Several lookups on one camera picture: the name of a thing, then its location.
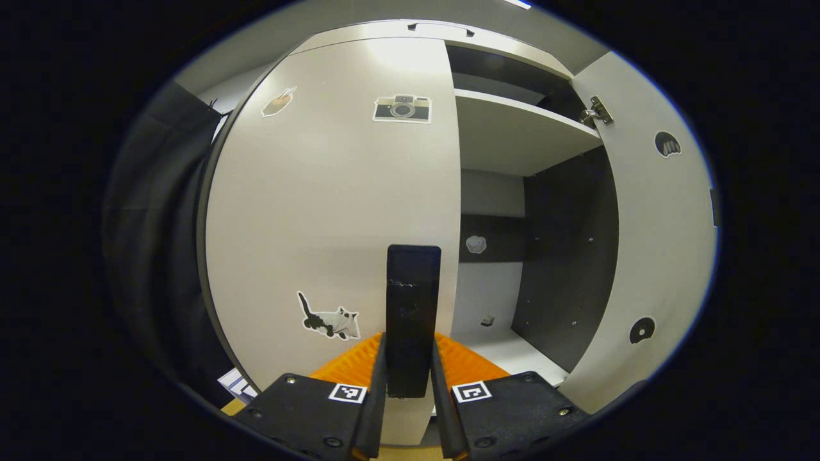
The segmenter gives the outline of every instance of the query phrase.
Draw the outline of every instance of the black curtain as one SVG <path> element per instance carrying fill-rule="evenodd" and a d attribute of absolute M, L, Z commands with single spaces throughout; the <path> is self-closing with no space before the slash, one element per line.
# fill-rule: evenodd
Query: black curtain
<path fill-rule="evenodd" d="M 216 406 L 234 365 L 203 302 L 195 210 L 221 114 L 169 83 L 122 145 L 102 214 L 102 251 L 116 309 L 146 354 Z"/>

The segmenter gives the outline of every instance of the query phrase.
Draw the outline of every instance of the orange gripper base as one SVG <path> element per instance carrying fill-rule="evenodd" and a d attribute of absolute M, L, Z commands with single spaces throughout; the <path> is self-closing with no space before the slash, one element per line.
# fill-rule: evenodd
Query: orange gripper base
<path fill-rule="evenodd" d="M 373 365 L 379 353 L 381 333 L 355 345 L 351 350 L 330 360 L 324 367 L 319 368 L 311 378 L 323 381 L 341 382 L 355 386 L 370 387 L 370 378 L 373 374 Z M 460 345 L 445 335 L 435 334 L 435 342 L 439 345 L 441 366 L 444 369 L 444 380 L 447 388 L 459 384 L 510 376 L 501 368 L 479 354 Z"/>
<path fill-rule="evenodd" d="M 373 365 L 376 363 L 376 355 L 379 353 L 380 341 L 381 333 L 376 333 L 354 345 L 339 357 L 330 360 L 324 367 L 319 368 L 309 377 L 354 386 L 365 386 L 369 389 Z"/>
<path fill-rule="evenodd" d="M 439 345 L 441 367 L 444 369 L 444 380 L 447 381 L 448 390 L 459 384 L 510 376 L 490 360 L 445 335 L 436 333 L 435 342 Z"/>

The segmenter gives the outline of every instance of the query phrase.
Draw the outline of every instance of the metal hinge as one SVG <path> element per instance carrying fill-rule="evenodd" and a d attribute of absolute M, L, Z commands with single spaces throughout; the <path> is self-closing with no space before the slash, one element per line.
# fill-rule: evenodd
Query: metal hinge
<path fill-rule="evenodd" d="M 583 123 L 590 128 L 595 128 L 595 122 L 593 119 L 597 118 L 603 120 L 605 125 L 609 125 L 614 121 L 613 117 L 609 115 L 609 111 L 604 106 L 604 103 L 601 103 L 601 98 L 593 96 L 591 101 L 592 107 L 581 112 L 581 118 L 578 119 L 580 123 Z"/>

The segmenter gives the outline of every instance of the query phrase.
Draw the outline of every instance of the white shelf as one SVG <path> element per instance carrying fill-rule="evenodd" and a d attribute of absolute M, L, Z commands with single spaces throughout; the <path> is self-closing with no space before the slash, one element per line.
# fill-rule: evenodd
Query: white shelf
<path fill-rule="evenodd" d="M 569 375 L 512 330 L 488 334 L 472 333 L 459 335 L 453 339 L 511 375 L 536 372 L 553 386 L 563 383 Z"/>
<path fill-rule="evenodd" d="M 464 169 L 531 176 L 599 147 L 598 132 L 540 107 L 456 89 Z"/>

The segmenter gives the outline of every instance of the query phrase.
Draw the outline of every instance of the round black sticker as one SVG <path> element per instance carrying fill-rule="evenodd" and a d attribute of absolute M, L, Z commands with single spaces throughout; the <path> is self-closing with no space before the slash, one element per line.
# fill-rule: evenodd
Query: round black sticker
<path fill-rule="evenodd" d="M 651 338 L 654 332 L 655 321 L 649 317 L 641 318 L 638 322 L 635 322 L 635 325 L 632 326 L 632 330 L 629 332 L 629 342 L 632 344 L 637 344 L 642 340 Z"/>
<path fill-rule="evenodd" d="M 681 155 L 681 145 L 677 142 L 675 136 L 666 131 L 659 131 L 655 135 L 655 148 L 663 158 L 669 158 L 670 155 Z"/>

